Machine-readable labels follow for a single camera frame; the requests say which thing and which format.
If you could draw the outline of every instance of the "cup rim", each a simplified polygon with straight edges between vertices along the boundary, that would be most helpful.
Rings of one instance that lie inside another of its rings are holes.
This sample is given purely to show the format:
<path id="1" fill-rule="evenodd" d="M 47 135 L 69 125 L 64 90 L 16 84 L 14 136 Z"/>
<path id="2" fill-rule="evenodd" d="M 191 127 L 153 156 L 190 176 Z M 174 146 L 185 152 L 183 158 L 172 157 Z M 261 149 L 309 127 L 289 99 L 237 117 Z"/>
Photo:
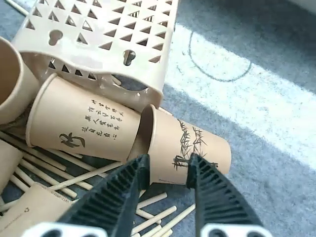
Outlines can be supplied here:
<path id="1" fill-rule="evenodd" d="M 10 102 L 13 100 L 13 98 L 15 97 L 15 95 L 17 94 L 17 92 L 19 90 L 19 87 L 22 84 L 22 77 L 24 74 L 24 67 L 23 67 L 24 61 L 22 59 L 20 52 L 13 46 L 13 44 L 10 41 L 8 41 L 7 39 L 5 39 L 3 37 L 0 37 L 0 42 L 6 44 L 6 46 L 8 46 L 12 50 L 12 52 L 16 56 L 16 59 L 18 61 L 18 65 L 19 65 L 19 69 L 20 69 L 19 76 L 16 80 L 14 88 L 12 89 L 9 96 L 0 104 L 0 110 L 2 110 L 3 108 L 7 107 L 10 104 Z"/>
<path id="2" fill-rule="evenodd" d="M 39 92 L 34 100 L 34 103 L 32 105 L 29 117 L 28 117 L 28 121 L 26 123 L 26 131 L 25 131 L 25 141 L 26 144 L 29 147 L 33 147 L 32 143 L 31 143 L 31 138 L 30 138 L 30 133 L 31 133 L 31 128 L 33 125 L 33 117 L 35 116 L 36 110 L 38 108 L 38 105 L 40 103 L 40 100 L 44 94 L 44 92 L 46 91 L 46 89 L 48 88 L 48 86 L 50 85 L 50 83 L 57 77 L 57 73 L 53 73 L 51 74 L 46 81 L 44 82 L 44 84 L 40 87 Z"/>

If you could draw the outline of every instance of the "cup opening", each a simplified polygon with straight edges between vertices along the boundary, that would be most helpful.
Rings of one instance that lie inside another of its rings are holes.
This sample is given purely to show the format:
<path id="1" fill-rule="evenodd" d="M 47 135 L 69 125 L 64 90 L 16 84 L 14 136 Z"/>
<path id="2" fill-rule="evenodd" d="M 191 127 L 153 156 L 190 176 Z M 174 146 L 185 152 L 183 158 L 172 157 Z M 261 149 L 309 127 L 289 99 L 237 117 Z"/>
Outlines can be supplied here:
<path id="1" fill-rule="evenodd" d="M 13 92 L 21 73 L 21 67 L 18 54 L 11 44 L 4 39 L 0 39 L 0 52 L 1 105 Z"/>
<path id="2" fill-rule="evenodd" d="M 147 154 L 153 135 L 154 111 L 152 106 L 147 106 L 141 114 L 136 138 L 127 160 L 137 158 L 141 154 Z"/>

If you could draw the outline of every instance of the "floor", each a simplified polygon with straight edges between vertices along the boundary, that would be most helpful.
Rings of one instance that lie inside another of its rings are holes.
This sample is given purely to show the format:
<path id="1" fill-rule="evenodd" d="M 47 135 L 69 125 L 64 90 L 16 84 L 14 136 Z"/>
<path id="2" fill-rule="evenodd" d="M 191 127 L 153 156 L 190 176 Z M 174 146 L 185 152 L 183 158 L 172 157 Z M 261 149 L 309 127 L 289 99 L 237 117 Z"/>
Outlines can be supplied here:
<path id="1" fill-rule="evenodd" d="M 12 39 L 22 20 L 0 1 L 0 36 Z M 275 237 L 316 236 L 315 23 L 286 0 L 182 0 L 170 51 L 162 106 L 229 141 L 228 178 Z M 163 191 L 146 211 L 194 202 L 174 185 L 144 198 Z M 10 184 L 3 198 L 19 195 Z M 194 236 L 194 224 L 191 213 L 172 236 Z"/>

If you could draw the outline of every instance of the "kraft paper cup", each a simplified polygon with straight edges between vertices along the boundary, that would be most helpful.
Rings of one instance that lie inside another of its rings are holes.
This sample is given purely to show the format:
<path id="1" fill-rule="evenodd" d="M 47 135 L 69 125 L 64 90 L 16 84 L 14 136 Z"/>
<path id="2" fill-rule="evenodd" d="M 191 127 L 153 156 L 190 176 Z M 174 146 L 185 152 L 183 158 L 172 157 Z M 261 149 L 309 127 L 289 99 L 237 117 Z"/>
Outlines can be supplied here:
<path id="1" fill-rule="evenodd" d="M 22 115 L 36 97 L 40 85 L 21 54 L 1 37 L 0 74 L 0 124 L 8 124 Z"/>
<path id="2" fill-rule="evenodd" d="M 143 110 L 128 159 L 149 154 L 151 183 L 185 184 L 191 153 L 202 156 L 224 174 L 230 169 L 231 149 L 226 140 L 153 105 Z"/>
<path id="3" fill-rule="evenodd" d="M 26 128 L 29 146 L 126 161 L 139 126 L 135 111 L 52 74 Z"/>
<path id="4" fill-rule="evenodd" d="M 59 193 L 34 183 L 0 221 L 0 237 L 20 237 L 41 222 L 55 222 L 71 206 Z"/>
<path id="5" fill-rule="evenodd" d="M 23 153 L 14 146 L 0 140 L 0 194 L 20 163 Z"/>

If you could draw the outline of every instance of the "dark circular mark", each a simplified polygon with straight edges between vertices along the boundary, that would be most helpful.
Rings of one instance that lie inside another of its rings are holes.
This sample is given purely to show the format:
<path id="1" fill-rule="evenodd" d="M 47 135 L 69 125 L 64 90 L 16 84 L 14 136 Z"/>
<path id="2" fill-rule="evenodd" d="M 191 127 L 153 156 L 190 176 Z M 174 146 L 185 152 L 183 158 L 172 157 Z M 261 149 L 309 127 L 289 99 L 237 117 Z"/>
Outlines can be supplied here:
<path id="1" fill-rule="evenodd" d="M 262 234 L 258 232 L 250 232 L 247 237 L 264 237 Z"/>
<path id="2" fill-rule="evenodd" d="M 227 237 L 225 232 L 221 230 L 212 230 L 209 234 L 208 237 Z"/>
<path id="3" fill-rule="evenodd" d="M 43 234 L 41 237 L 61 237 L 61 231 L 60 230 L 50 230 L 48 232 L 46 232 L 45 234 Z"/>
<path id="4" fill-rule="evenodd" d="M 191 34 L 190 34 L 190 40 L 189 40 L 189 57 L 190 57 L 191 61 L 193 62 L 193 64 L 199 69 L 199 71 L 200 71 L 201 73 L 203 73 L 204 75 L 208 76 L 209 78 L 211 78 L 211 79 L 213 79 L 213 80 L 220 81 L 220 82 L 233 82 L 233 81 L 236 81 L 236 80 L 238 80 L 238 79 L 244 77 L 246 74 L 248 74 L 248 72 L 250 71 L 250 69 L 251 69 L 251 67 L 252 67 L 252 62 L 250 62 L 250 64 L 249 64 L 247 70 L 246 70 L 243 74 L 239 75 L 238 77 L 229 79 L 229 80 L 216 78 L 216 77 L 212 76 L 211 74 L 205 72 L 205 71 L 194 61 L 194 59 L 192 58 L 191 43 L 192 43 L 192 36 L 193 36 L 193 33 L 194 33 L 194 32 L 191 32 Z"/>

